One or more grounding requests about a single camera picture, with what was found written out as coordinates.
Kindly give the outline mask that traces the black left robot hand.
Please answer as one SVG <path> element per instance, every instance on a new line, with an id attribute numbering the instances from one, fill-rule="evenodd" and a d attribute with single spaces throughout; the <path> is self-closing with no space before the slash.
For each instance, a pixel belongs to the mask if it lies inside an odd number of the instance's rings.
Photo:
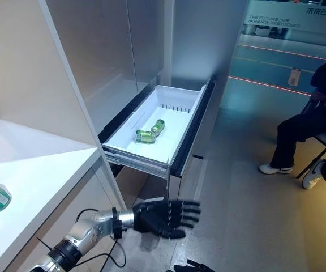
<path id="1" fill-rule="evenodd" d="M 186 237 L 185 228 L 194 228 L 201 209 L 197 201 L 162 200 L 141 202 L 132 208 L 132 212 L 134 230 L 172 240 Z"/>

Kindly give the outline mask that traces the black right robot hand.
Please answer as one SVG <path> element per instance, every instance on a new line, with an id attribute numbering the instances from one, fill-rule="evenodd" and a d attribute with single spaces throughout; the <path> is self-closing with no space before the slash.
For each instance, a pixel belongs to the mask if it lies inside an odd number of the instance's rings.
<path id="1" fill-rule="evenodd" d="M 187 259 L 186 265 L 174 265 L 173 269 L 175 272 L 206 272 L 212 271 L 208 266 L 203 263 L 198 263 L 193 260 Z"/>

